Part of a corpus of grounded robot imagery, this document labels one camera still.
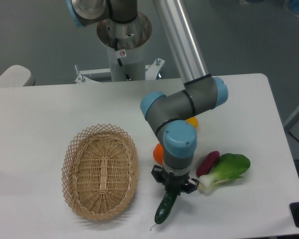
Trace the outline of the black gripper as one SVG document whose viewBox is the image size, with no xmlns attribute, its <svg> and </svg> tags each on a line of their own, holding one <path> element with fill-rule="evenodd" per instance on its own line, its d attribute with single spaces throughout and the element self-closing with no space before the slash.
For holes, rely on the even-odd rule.
<svg viewBox="0 0 299 239">
<path fill-rule="evenodd" d="M 189 178 L 189 172 L 181 176 L 175 176 L 173 172 L 167 173 L 161 166 L 154 165 L 151 174 L 157 183 L 163 184 L 166 195 L 190 194 L 197 190 L 199 180 Z"/>
</svg>

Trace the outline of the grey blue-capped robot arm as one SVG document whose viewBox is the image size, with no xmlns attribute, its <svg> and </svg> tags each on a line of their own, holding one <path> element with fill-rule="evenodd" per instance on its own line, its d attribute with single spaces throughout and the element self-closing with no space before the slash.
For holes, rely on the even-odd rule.
<svg viewBox="0 0 299 239">
<path fill-rule="evenodd" d="M 152 26 L 138 11 L 135 0 L 69 0 L 68 9 L 78 26 L 97 24 L 97 35 L 108 50 L 113 81 L 144 80 L 142 47 L 149 40 Z M 156 0 L 155 9 L 183 80 L 184 89 L 166 96 L 146 95 L 140 104 L 146 121 L 163 146 L 162 166 L 152 175 L 167 191 L 191 193 L 198 181 L 189 178 L 197 135 L 187 119 L 226 102 L 224 82 L 210 75 L 197 43 L 184 1 Z"/>
</svg>

